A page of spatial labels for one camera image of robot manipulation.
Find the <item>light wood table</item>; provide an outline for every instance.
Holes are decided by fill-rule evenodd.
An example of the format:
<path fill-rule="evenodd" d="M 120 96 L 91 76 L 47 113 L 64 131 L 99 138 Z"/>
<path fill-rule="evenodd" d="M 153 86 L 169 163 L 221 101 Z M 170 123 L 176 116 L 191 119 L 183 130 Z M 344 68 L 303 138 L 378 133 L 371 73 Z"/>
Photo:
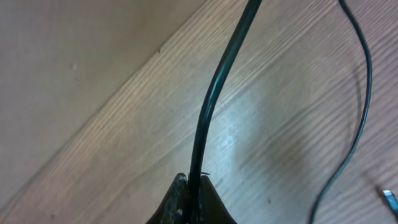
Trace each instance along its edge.
<path fill-rule="evenodd" d="M 202 7 L 8 203 L 1 223 L 144 223 L 189 170 L 213 72 L 246 1 Z M 316 223 L 394 223 L 398 2 L 349 0 L 373 56 L 368 122 Z M 361 116 L 362 48 L 337 1 L 263 1 L 218 100 L 203 171 L 238 223 L 306 223 Z"/>

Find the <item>wood grain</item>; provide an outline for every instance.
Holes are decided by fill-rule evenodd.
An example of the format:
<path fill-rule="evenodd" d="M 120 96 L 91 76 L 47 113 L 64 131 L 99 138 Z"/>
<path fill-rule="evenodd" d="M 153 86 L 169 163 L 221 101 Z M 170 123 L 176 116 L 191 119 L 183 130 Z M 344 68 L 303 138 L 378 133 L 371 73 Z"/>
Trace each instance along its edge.
<path fill-rule="evenodd" d="M 188 172 L 201 103 L 246 1 L 207 1 L 0 214 L 144 223 Z M 373 56 L 368 122 L 316 223 L 394 223 L 398 2 L 349 0 Z M 366 67 L 337 1 L 264 1 L 215 109 L 203 171 L 238 223 L 305 223 L 352 142 Z"/>
<path fill-rule="evenodd" d="M 201 3 L 0 2 L 0 207 Z"/>

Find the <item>dark object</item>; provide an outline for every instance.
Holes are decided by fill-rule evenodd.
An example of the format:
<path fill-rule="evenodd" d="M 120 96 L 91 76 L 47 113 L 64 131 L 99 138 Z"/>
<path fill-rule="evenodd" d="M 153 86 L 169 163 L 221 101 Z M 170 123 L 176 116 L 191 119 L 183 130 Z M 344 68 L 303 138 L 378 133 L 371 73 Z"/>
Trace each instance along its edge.
<path fill-rule="evenodd" d="M 398 221 L 398 202 L 396 196 L 390 190 L 383 190 L 384 199 Z"/>
<path fill-rule="evenodd" d="M 310 224 L 312 224 L 315 219 L 315 214 L 322 198 L 326 195 L 333 182 L 342 173 L 355 152 L 356 146 L 358 145 L 359 139 L 364 129 L 371 97 L 372 63 L 368 46 L 361 29 L 356 22 L 356 19 L 348 9 L 346 3 L 344 0 L 339 0 L 339 2 L 344 12 L 352 22 L 364 49 L 368 69 L 368 84 L 366 86 L 366 99 L 363 114 L 353 145 L 344 161 L 340 164 L 339 168 L 332 175 L 332 177 L 330 177 L 315 201 L 310 215 Z M 211 116 L 213 114 L 217 99 L 221 93 L 221 89 L 232 67 L 232 64 L 239 52 L 239 48 L 241 47 L 254 16 L 256 15 L 260 3 L 261 0 L 248 1 L 210 83 L 199 115 L 195 142 L 193 144 L 190 176 L 188 177 L 188 180 L 186 180 L 184 174 L 177 174 L 159 208 L 147 223 L 236 223 L 232 219 L 231 215 L 229 215 L 227 209 L 213 187 L 213 184 L 211 184 L 211 181 L 207 176 L 208 174 L 201 176 L 201 165 L 203 161 L 203 154 L 205 152 L 206 138 L 210 126 Z"/>

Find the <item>wire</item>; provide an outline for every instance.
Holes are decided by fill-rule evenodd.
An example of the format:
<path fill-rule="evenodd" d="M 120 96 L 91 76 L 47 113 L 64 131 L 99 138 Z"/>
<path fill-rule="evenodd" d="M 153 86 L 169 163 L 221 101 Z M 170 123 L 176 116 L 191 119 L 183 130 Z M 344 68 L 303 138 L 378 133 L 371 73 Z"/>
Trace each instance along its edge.
<path fill-rule="evenodd" d="M 324 196 L 326 195 L 326 193 L 328 192 L 330 187 L 333 185 L 335 180 L 343 172 L 343 170 L 347 166 L 349 160 L 354 155 L 356 146 L 359 143 L 359 139 L 361 138 L 363 129 L 365 127 L 365 121 L 366 121 L 366 117 L 368 116 L 369 104 L 370 104 L 370 101 L 371 101 L 371 92 L 372 92 L 372 59 L 371 59 L 371 54 L 370 54 L 370 51 L 369 51 L 369 47 L 368 47 L 368 45 L 366 43 L 365 37 L 364 37 L 364 35 L 363 35 L 362 31 L 361 31 L 361 28 L 359 27 L 358 22 L 356 21 L 354 15 L 350 11 L 350 9 L 347 6 L 347 4 L 345 3 L 345 1 L 344 0 L 339 0 L 339 3 L 341 5 L 341 8 L 343 8 L 343 11 L 347 15 L 348 19 L 351 21 L 351 23 L 352 23 L 352 25 L 353 25 L 353 27 L 354 27 L 354 29 L 356 31 L 356 33 L 357 33 L 357 35 L 359 37 L 359 41 L 361 42 L 365 57 L 366 57 L 366 67 L 367 67 L 367 70 L 368 70 L 368 75 L 367 75 L 368 78 L 367 78 L 367 84 L 366 84 L 365 104 L 364 104 L 364 107 L 363 107 L 361 122 L 359 123 L 358 132 L 355 135 L 353 145 L 351 146 L 351 149 L 349 150 L 349 153 L 347 154 L 347 156 L 345 157 L 343 162 L 340 164 L 338 169 L 329 178 L 328 182 L 326 183 L 326 185 L 323 187 L 322 191 L 320 192 L 317 200 L 313 204 L 311 215 L 310 215 L 309 224 L 312 224 L 314 222 L 315 214 L 317 213 L 319 204 L 321 203 L 322 199 L 324 198 Z"/>
<path fill-rule="evenodd" d="M 235 31 L 228 42 L 220 63 L 217 66 L 201 107 L 195 141 L 193 143 L 190 175 L 188 178 L 188 190 L 193 198 L 196 198 L 199 192 L 200 171 L 203 154 L 205 153 L 206 138 L 211 116 L 213 115 L 218 96 L 221 93 L 226 77 L 231 70 L 232 64 L 239 52 L 239 48 L 243 43 L 260 4 L 261 0 L 249 0 L 246 4 L 242 16 L 236 25 Z"/>

